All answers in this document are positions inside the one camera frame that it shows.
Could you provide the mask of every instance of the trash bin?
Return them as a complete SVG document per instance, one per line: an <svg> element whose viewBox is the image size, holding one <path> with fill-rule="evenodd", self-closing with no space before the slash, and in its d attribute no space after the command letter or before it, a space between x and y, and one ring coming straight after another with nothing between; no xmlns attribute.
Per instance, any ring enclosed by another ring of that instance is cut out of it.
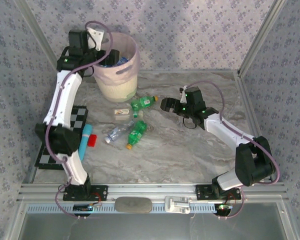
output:
<svg viewBox="0 0 300 240"><path fill-rule="evenodd" d="M120 51L120 57L128 62L113 67L95 65L94 78L104 97L114 103L121 103L132 98L137 91L140 55L136 41L129 35L113 32L112 49ZM109 34L106 34L101 44L102 50L110 46Z"/></svg>

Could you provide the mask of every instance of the bottle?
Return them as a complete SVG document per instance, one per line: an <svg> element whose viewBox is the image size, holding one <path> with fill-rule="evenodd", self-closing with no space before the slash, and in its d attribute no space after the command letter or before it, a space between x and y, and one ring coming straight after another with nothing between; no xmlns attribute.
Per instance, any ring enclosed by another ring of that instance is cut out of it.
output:
<svg viewBox="0 0 300 240"><path fill-rule="evenodd" d="M138 121L132 132L129 134L128 137L128 144L125 146L127 149L131 149L133 145L138 143L140 141L140 138L144 134L144 132L147 130L148 124L146 124L144 121Z"/></svg>
<svg viewBox="0 0 300 240"><path fill-rule="evenodd" d="M133 111L129 108L121 108L121 109L115 109L113 115L116 121L127 121L132 118L142 118L143 111L142 110Z"/></svg>
<svg viewBox="0 0 300 240"><path fill-rule="evenodd" d="M150 107L154 102L158 101L157 96L144 96L131 102L131 107L134 111Z"/></svg>
<svg viewBox="0 0 300 240"><path fill-rule="evenodd" d="M110 142L116 141L120 136L124 133L128 132L133 126L135 122L133 120L129 121L126 124L120 124L116 126L108 135L104 138L105 142L109 144Z"/></svg>

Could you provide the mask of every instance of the table surface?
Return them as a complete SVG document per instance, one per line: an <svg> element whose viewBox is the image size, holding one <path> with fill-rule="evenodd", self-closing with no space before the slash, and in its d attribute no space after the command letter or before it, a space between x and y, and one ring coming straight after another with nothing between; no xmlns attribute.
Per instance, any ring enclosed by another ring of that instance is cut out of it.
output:
<svg viewBox="0 0 300 240"><path fill-rule="evenodd" d="M233 74L201 73L141 73L133 99L143 96L159 97L154 106L143 110L148 124L140 142L126 149L128 133L116 142L107 144L106 134L116 122L113 110L130 106L130 101L112 103L101 94L95 82L83 82L75 105L87 106L87 124L97 135L95 147L87 147L83 167L92 183L208 183L235 165L235 154L209 132L197 127L188 129L183 118L160 109L163 98L180 98L179 88L198 80L217 84L225 98L224 117L236 127L249 133L244 108ZM219 92L209 84L200 84L203 100L208 107L221 109ZM64 183L61 170L38 169L34 183Z"/></svg>

